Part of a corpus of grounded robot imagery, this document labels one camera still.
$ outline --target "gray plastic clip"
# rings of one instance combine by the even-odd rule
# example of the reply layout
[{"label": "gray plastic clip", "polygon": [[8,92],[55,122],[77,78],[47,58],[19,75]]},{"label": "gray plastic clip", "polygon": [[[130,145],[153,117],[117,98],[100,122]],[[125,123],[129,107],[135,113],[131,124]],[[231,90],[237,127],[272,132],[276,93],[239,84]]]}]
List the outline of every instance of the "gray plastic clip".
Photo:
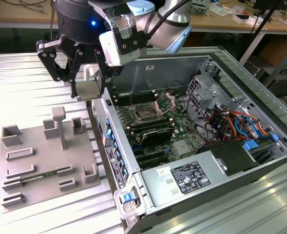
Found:
[{"label": "gray plastic clip", "polygon": [[1,130],[1,140],[5,144],[6,147],[10,147],[13,145],[21,145],[18,135],[21,132],[17,125],[2,127]]},{"label": "gray plastic clip", "polygon": [[82,117],[73,118],[71,122],[73,127],[73,135],[85,133],[87,131],[85,122]]},{"label": "gray plastic clip", "polygon": [[7,170],[6,178],[13,178],[13,177],[17,177],[17,176],[22,176],[25,174],[32,173],[34,171],[35,171],[34,164],[19,167],[19,168],[14,168],[14,169]]},{"label": "gray plastic clip", "polygon": [[92,170],[85,170],[84,167],[81,167],[82,173],[81,178],[84,183],[90,183],[98,179],[97,171],[95,165],[92,164]]},{"label": "gray plastic clip", "polygon": [[18,176],[18,177],[14,177],[14,178],[11,178],[11,179],[4,180],[2,182],[2,186],[1,187],[5,191],[8,191],[10,189],[16,189],[16,188],[23,187],[23,184],[22,184],[20,179],[21,179],[21,177]]},{"label": "gray plastic clip", "polygon": [[76,187],[76,182],[75,182],[75,178],[70,178],[70,179],[65,179],[65,180],[61,180],[59,181],[59,188],[60,191],[64,191],[64,190],[68,190],[68,189],[72,189]]},{"label": "gray plastic clip", "polygon": [[57,175],[58,176],[68,175],[68,174],[71,174],[73,172],[74,172],[74,168],[73,168],[72,164],[57,168]]},{"label": "gray plastic clip", "polygon": [[8,207],[8,206],[16,205],[16,204],[23,203],[23,202],[24,202],[24,195],[22,193],[15,193],[15,194],[5,196],[2,199],[1,205],[3,207]]},{"label": "gray plastic clip", "polygon": [[34,155],[34,151],[32,147],[21,149],[21,150],[14,150],[14,151],[9,151],[6,153],[6,160],[11,161],[14,159],[33,156],[33,155]]},{"label": "gray plastic clip", "polygon": [[57,128],[57,124],[53,120],[51,119],[43,120],[43,124],[45,128],[44,133],[47,140],[59,137],[59,130]]}]

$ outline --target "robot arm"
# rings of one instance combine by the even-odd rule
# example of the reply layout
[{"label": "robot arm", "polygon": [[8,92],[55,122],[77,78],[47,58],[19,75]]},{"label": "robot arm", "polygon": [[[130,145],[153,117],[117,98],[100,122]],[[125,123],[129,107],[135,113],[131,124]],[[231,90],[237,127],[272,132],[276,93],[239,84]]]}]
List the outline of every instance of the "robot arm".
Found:
[{"label": "robot arm", "polygon": [[[38,41],[38,56],[54,81],[71,84],[72,98],[77,96],[75,78],[81,64],[98,63],[97,98],[105,81],[119,75],[120,66],[137,59],[147,43],[176,53],[191,31],[190,6],[190,0],[166,0],[157,12],[146,0],[52,1],[60,37]],[[55,61],[57,50],[68,58],[65,68]]]}]

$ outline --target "motherboard chip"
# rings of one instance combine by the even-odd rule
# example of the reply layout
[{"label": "motherboard chip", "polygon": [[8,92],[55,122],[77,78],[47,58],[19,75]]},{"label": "motherboard chip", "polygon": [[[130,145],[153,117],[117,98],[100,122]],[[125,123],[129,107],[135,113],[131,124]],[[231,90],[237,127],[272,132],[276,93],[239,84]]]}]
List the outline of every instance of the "motherboard chip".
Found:
[{"label": "motherboard chip", "polygon": [[187,145],[185,140],[176,141],[173,144],[173,146],[176,149],[176,151],[179,154],[179,156],[182,156],[182,155],[185,155],[185,154],[191,152],[191,149],[189,148],[189,146]]},{"label": "motherboard chip", "polygon": [[136,114],[141,119],[157,117],[155,110],[152,106],[136,106]]}]

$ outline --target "gray post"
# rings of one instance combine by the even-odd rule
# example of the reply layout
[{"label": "gray post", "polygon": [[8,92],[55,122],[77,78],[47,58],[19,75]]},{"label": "gray post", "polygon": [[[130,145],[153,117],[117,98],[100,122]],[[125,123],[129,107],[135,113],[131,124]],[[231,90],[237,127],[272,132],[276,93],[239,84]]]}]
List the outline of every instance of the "gray post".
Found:
[{"label": "gray post", "polygon": [[63,124],[62,124],[62,120],[64,119],[65,119],[65,110],[63,106],[52,108],[52,120],[57,122],[57,126],[59,129],[59,135],[61,139],[62,150],[67,149],[67,144],[66,144],[66,139],[64,136],[64,129],[63,129]]}]

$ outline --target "black monitor stand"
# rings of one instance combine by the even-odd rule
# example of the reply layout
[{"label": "black monitor stand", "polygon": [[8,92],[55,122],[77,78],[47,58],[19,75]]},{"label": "black monitor stand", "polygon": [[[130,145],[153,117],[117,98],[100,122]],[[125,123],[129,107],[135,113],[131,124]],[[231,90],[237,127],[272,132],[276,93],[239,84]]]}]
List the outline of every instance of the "black monitor stand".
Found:
[{"label": "black monitor stand", "polygon": [[263,18],[263,19],[267,16],[266,10],[255,11],[255,12],[254,12],[254,15],[255,15],[255,16],[259,16],[259,17],[261,17],[261,18]]}]

